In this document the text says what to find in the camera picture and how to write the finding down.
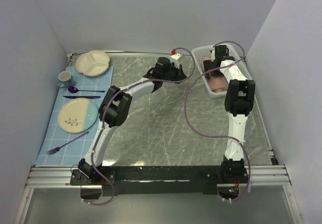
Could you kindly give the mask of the white plastic basket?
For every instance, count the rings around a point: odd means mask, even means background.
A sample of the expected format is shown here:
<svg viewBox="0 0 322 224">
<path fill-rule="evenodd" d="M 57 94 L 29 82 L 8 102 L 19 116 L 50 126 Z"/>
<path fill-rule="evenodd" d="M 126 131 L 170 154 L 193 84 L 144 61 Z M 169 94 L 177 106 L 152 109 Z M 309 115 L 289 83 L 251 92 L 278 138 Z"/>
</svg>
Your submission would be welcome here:
<svg viewBox="0 0 322 224">
<path fill-rule="evenodd" d="M 228 48 L 228 53 L 230 56 L 234 57 L 235 60 L 240 59 L 240 56 L 238 55 L 238 53 L 235 50 L 235 46 L 229 44 L 229 43 L 225 43 L 225 45 Z M 199 71 L 200 74 L 202 74 L 204 72 L 203 69 L 203 59 L 205 57 L 211 57 L 211 52 L 210 49 L 212 48 L 212 45 L 207 45 L 207 46 L 202 46 L 202 47 L 198 47 L 198 48 L 194 48 L 192 50 L 192 55 L 196 61 L 196 67 Z M 239 67 L 240 71 L 244 74 L 245 77 L 247 77 L 248 79 L 252 80 L 252 76 L 249 73 L 245 63 L 243 61 L 240 61 L 237 66 Z M 200 80 L 202 80 L 203 84 L 205 85 L 206 91 L 208 93 L 209 98 L 214 99 L 214 98 L 221 98 L 224 97 L 226 92 L 219 92 L 219 93 L 215 93 L 210 89 L 210 86 L 205 78 L 205 76 L 203 76 Z"/>
</svg>

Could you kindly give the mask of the pink printed t shirt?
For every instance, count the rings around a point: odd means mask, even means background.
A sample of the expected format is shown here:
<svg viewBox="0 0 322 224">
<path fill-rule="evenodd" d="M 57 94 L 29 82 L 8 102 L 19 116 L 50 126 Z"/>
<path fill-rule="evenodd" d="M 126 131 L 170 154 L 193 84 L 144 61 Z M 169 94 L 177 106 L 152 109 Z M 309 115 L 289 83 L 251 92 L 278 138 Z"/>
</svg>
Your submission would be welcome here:
<svg viewBox="0 0 322 224">
<path fill-rule="evenodd" d="M 209 74 L 206 74 L 205 78 L 211 91 L 215 93 L 227 91 L 228 83 L 220 70 L 212 71 Z"/>
</svg>

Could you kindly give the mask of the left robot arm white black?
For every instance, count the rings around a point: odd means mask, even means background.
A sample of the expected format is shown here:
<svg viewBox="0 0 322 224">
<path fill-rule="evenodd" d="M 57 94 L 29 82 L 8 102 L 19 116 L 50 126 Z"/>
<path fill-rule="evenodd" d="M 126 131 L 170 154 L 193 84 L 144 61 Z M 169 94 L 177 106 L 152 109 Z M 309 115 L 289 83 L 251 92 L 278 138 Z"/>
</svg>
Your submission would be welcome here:
<svg viewBox="0 0 322 224">
<path fill-rule="evenodd" d="M 95 138 L 78 164 L 86 183 L 93 185 L 99 181 L 99 168 L 107 146 L 116 129 L 127 119 L 132 101 L 155 92 L 164 82 L 179 84 L 187 79 L 183 72 L 183 59 L 180 53 L 174 53 L 170 58 L 160 57 L 155 66 L 137 82 L 122 88 L 109 88 L 98 110 L 99 125 Z"/>
</svg>

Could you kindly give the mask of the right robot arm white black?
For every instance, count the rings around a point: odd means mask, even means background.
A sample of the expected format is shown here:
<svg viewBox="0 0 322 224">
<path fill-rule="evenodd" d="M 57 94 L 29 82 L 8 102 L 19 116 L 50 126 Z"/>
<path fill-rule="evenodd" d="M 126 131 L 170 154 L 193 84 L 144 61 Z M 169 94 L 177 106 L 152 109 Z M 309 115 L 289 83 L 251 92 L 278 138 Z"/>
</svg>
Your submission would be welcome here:
<svg viewBox="0 0 322 224">
<path fill-rule="evenodd" d="M 235 63 L 235 58 L 229 55 L 226 45 L 216 45 L 210 49 L 211 58 L 203 61 L 206 79 L 223 76 L 228 87 L 224 101 L 228 113 L 228 141 L 220 177 L 226 183 L 231 183 L 247 175 L 245 169 L 244 141 L 246 123 L 254 106 L 256 83 L 248 79 Z"/>
</svg>

